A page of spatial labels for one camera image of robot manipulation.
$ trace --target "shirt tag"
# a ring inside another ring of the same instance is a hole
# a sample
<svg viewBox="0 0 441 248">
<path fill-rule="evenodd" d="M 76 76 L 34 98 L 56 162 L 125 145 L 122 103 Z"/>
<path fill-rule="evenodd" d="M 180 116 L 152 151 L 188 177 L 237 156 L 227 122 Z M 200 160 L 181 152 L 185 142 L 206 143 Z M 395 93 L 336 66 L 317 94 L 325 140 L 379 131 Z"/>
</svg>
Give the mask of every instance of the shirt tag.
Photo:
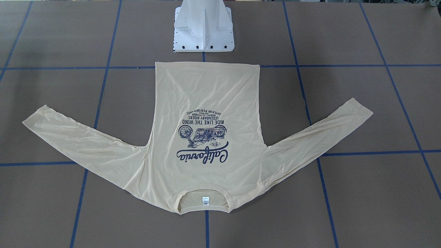
<svg viewBox="0 0 441 248">
<path fill-rule="evenodd" d="M 210 198 L 208 196 L 204 196 L 202 197 L 202 205 L 203 206 L 208 206 L 210 205 Z"/>
</svg>

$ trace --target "fabric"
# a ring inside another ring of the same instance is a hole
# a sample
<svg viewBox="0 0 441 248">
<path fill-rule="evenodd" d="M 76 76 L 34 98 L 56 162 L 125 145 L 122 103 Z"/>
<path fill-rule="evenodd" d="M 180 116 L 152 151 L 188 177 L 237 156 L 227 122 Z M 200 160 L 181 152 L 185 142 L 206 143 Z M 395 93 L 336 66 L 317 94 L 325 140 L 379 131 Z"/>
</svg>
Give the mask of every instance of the fabric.
<svg viewBox="0 0 441 248">
<path fill-rule="evenodd" d="M 79 165 L 150 204 L 178 214 L 230 212 L 318 158 L 372 115 L 350 99 L 326 119 L 268 147 L 259 120 L 259 72 L 258 65 L 156 63 L 153 128 L 143 147 L 47 106 L 23 123 Z"/>
</svg>

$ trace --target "white machine part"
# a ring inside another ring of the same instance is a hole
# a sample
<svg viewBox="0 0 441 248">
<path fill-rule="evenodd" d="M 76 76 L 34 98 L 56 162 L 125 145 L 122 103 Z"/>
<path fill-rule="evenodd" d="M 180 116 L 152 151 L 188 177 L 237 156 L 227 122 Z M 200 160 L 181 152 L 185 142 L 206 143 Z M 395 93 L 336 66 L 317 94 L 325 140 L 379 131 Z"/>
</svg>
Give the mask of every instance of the white machine part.
<svg viewBox="0 0 441 248">
<path fill-rule="evenodd" d="M 175 10 L 175 52 L 231 52 L 231 9 L 222 0 L 183 0 Z"/>
</svg>

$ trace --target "gray surface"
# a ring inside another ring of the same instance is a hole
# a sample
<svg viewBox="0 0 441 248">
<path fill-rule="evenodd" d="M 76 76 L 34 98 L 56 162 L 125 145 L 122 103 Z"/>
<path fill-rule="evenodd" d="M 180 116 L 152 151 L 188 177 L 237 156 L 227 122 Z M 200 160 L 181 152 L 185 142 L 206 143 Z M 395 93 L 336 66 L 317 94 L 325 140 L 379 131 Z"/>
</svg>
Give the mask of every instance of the gray surface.
<svg viewBox="0 0 441 248">
<path fill-rule="evenodd" d="M 390 68 L 409 118 L 425 150 L 441 149 L 440 68 Z"/>
<path fill-rule="evenodd" d="M 0 8 L 0 67 L 3 68 L 20 31 L 28 2 L 6 2 Z"/>
<path fill-rule="evenodd" d="M 352 97 L 374 112 L 329 152 L 418 149 L 385 68 L 301 68 L 300 73 L 312 123 Z"/>
<path fill-rule="evenodd" d="M 287 4 L 299 64 L 383 64 L 358 4 Z"/>
<path fill-rule="evenodd" d="M 203 247 L 205 213 L 170 213 L 89 172 L 75 247 Z"/>
<path fill-rule="evenodd" d="M 421 155 L 320 160 L 341 248 L 439 247 L 440 199 Z"/>
<path fill-rule="evenodd" d="M 210 212 L 210 247 L 333 247 L 317 163 L 230 214 Z"/>
<path fill-rule="evenodd" d="M 0 167 L 0 247 L 68 247 L 84 169 Z"/>
<path fill-rule="evenodd" d="M 28 2 L 0 1 L 0 62 L 6 61 Z M 10 70 L 107 64 L 118 2 L 34 2 L 11 64 L 0 81 L 0 247 L 68 247 L 82 188 L 79 165 L 21 121 L 47 104 L 93 126 L 105 69 Z M 262 133 L 274 144 L 309 125 L 282 3 L 226 3 L 236 48 L 207 61 L 291 65 L 261 69 Z M 173 53 L 177 1 L 122 2 L 111 66 L 202 61 Z M 426 5 L 363 4 L 388 64 L 440 63 L 441 21 Z M 358 4 L 286 3 L 299 64 L 379 64 L 380 53 Z M 441 149 L 440 67 L 390 67 L 423 149 Z M 441 240 L 441 202 L 384 66 L 300 67 L 313 123 L 355 97 L 374 115 L 321 158 L 334 225 L 316 162 L 230 214 L 209 212 L 210 246 L 429 247 Z M 108 69 L 97 128 L 145 145 L 153 123 L 154 69 Z M 351 152 L 410 150 L 354 156 Z M 425 153 L 441 184 L 441 152 Z M 89 173 L 78 217 L 79 247 L 204 247 L 205 213 L 166 212 Z"/>
<path fill-rule="evenodd" d="M 69 161 L 23 124 L 43 105 L 93 127 L 104 70 L 7 71 L 0 83 L 0 163 Z"/>
</svg>

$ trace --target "sleeve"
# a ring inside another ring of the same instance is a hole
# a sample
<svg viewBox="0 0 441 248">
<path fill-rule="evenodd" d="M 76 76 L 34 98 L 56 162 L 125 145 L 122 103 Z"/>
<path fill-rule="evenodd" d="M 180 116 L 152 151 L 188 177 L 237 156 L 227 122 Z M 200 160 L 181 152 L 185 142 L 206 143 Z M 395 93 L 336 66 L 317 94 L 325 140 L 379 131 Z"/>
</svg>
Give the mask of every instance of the sleeve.
<svg viewBox="0 0 441 248">
<path fill-rule="evenodd" d="M 326 119 L 269 146 L 260 170 L 265 191 L 324 154 L 372 114 L 352 98 Z"/>
<path fill-rule="evenodd" d="M 23 124 L 68 158 L 121 188 L 126 189 L 144 167 L 145 147 L 124 143 L 46 105 Z"/>
</svg>

